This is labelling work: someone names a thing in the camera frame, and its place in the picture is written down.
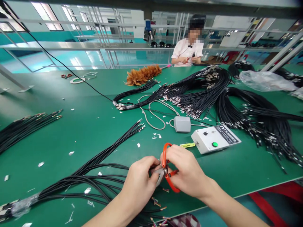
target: white shirt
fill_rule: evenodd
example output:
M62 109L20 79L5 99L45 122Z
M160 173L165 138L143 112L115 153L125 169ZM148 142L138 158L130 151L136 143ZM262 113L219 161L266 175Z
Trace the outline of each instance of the white shirt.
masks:
M190 58L192 57L192 53L196 52L195 57L202 57L202 49L203 49L203 43L201 41L196 41L193 45L192 48L188 47L190 45L188 38L180 40L175 48L174 48L174 53L171 56L171 58L179 58L179 57L187 57ZM178 62L175 64L175 67L182 67L182 66L191 66L192 65L192 60L189 59L187 63L183 64L182 62Z

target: feather duster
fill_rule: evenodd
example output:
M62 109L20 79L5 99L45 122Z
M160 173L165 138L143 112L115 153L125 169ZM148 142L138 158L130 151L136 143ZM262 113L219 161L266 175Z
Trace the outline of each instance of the feather duster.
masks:
M162 72L163 68L160 68L159 65L152 65L144 67L140 70L132 69L130 72L127 72L128 76L125 84L128 86L140 86L142 84L145 84L151 78L159 75Z

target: black hair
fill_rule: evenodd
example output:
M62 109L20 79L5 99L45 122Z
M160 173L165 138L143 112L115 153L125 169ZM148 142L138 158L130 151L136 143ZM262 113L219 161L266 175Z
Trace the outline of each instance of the black hair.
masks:
M202 29L204 27L206 15L195 14L191 17L188 25L189 30Z

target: left hand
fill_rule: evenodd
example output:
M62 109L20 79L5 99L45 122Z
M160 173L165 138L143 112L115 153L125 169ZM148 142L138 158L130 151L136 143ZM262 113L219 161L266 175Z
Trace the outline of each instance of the left hand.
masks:
M196 63L197 57L191 57L192 63Z
M151 166L160 165L154 156L147 156L133 163L129 168L121 195L128 201L129 207L139 213L147 204L156 189L159 178L158 173L149 177L148 171Z

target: green workbench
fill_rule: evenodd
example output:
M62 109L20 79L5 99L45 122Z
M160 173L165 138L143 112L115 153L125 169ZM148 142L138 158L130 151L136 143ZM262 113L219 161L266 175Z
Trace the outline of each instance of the green workbench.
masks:
M202 67L171 67L163 70L157 77L161 84L173 83L200 70ZM124 85L127 77L127 69L114 70L77 70L78 76L87 72L98 72L97 78L87 80L94 88L109 98L117 94L134 89ZM2 88L10 87L11 90L0 95L0 130L15 119L26 115L64 109L63 117L58 121L42 128L24 140L20 141L0 156L1 178L9 175L8 181L0 181L1 195L0 205L12 202L16 199L27 198L63 177L69 176L80 166L90 160L97 153L109 147L122 134L124 134L137 120L144 115L140 109L124 111L122 113L115 109L113 104L96 93L87 84L70 84L69 80L62 79L61 74L68 71L52 71L48 73L15 74L14 78L27 85L35 85L25 93L18 93L18 88L5 78L0 77ZM251 90L239 83L240 89ZM152 89L127 97L130 102L137 102L138 98L151 94L159 88L155 85ZM275 104L280 111L301 115L303 102L288 95L285 92L256 92L262 94L270 102ZM152 109L165 113L173 113L159 103L153 103ZM162 127L162 122L151 118L147 113L149 121L156 127ZM169 122L173 115L165 115L162 118ZM204 120L206 123L215 124L215 120L208 115L212 121ZM292 138L295 147L303 153L302 128L297 122L290 122ZM145 129L135 134L118 147L103 162L120 163L130 166L133 162L147 155L160 157L163 145L167 142L182 144L191 142L191 134L199 129L192 126L191 133L176 133L169 125L161 131L146 125ZM195 155L203 171L209 177L215 179L218 184L232 197L242 196L263 188L291 181L303 176L303 170L298 165L289 161L282 161L288 172L285 175L271 154L264 148L257 148L256 143L245 132L233 130L242 143L237 144L224 151L201 155L197 148L189 148ZM161 134L161 139L152 139L153 133ZM91 171L97 175L101 171L104 174L127 174L126 170L102 167ZM81 192L87 185L69 189L71 192ZM162 206L167 209L161 212L163 216L176 216L205 207L205 204L197 199L191 198L184 193L175 194L172 191L166 193L157 190L155 197ZM97 214L103 205L94 203L95 207L87 204L84 199L58 199L44 202L34 206L28 214L19 219L11 219L2 224L3 227L22 226L24 223L33 223L35 226L81 226ZM73 221L65 225L73 211Z

